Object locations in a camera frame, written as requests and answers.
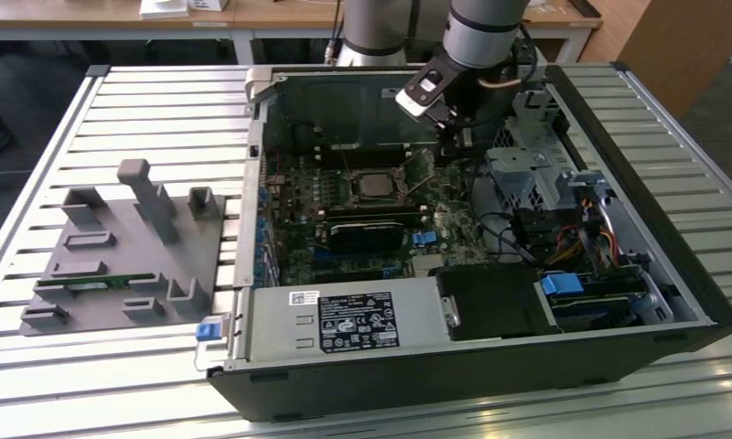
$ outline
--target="motherboard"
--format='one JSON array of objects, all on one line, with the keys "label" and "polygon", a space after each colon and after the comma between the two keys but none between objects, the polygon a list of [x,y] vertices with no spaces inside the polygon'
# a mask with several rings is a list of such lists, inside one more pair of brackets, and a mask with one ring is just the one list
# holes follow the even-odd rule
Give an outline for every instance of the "motherboard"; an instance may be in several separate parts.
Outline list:
[{"label": "motherboard", "polygon": [[420,146],[378,161],[342,148],[314,153],[266,162],[281,285],[420,277],[488,261],[466,202],[470,161],[434,166]]}]

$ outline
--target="desk leg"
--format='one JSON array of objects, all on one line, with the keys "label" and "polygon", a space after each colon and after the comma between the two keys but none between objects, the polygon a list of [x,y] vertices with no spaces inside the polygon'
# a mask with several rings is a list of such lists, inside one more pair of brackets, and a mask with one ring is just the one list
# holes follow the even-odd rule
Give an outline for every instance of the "desk leg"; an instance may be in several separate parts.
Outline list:
[{"label": "desk leg", "polygon": [[250,29],[234,30],[230,38],[233,39],[233,49],[236,50],[236,59],[240,65],[250,66],[254,64],[254,55],[252,54],[252,40],[254,33]]},{"label": "desk leg", "polygon": [[581,57],[585,42],[590,36],[590,30],[592,29],[588,27],[568,30],[568,37],[554,62],[577,62],[577,59]]}]

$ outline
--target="sticker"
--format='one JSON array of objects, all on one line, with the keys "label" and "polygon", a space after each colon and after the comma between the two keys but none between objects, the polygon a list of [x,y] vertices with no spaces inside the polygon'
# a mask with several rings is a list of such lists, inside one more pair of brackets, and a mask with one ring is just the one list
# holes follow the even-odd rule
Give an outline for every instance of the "sticker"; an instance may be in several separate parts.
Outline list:
[{"label": "sticker", "polygon": [[225,27],[228,24],[222,21],[193,21],[193,27]]},{"label": "sticker", "polygon": [[[318,294],[317,291],[300,293]],[[398,346],[389,292],[333,297],[316,295],[314,300],[320,316],[320,349],[325,354]]]},{"label": "sticker", "polygon": [[318,291],[292,291],[290,305],[314,305],[320,297]]}]

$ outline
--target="green circuit board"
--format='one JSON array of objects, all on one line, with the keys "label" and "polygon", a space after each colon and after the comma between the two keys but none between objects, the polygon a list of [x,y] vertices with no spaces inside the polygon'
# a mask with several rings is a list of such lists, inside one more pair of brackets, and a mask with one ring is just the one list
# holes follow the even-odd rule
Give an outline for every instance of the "green circuit board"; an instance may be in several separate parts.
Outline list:
[{"label": "green circuit board", "polygon": [[[408,203],[424,206],[422,222],[404,230],[401,245],[393,252],[336,257],[324,244],[324,220],[314,218],[314,212],[332,205],[352,204],[346,172],[320,170],[308,160],[289,166],[281,179],[284,187],[273,190],[280,212],[276,228],[280,284],[406,278],[425,275],[425,271],[416,270],[413,261],[458,265],[488,260],[466,203],[468,173],[462,164],[452,162],[434,167],[430,152],[417,148],[401,169],[392,172],[401,174],[402,189],[410,191]],[[417,245],[412,235],[429,231],[436,233],[436,240]]]}]

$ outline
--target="barcode sticker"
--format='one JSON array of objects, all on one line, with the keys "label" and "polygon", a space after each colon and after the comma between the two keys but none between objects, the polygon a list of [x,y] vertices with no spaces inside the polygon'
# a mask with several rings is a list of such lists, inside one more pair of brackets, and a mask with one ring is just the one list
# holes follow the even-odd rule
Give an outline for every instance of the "barcode sticker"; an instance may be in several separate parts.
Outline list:
[{"label": "barcode sticker", "polygon": [[318,291],[292,291],[290,305],[317,305]]}]

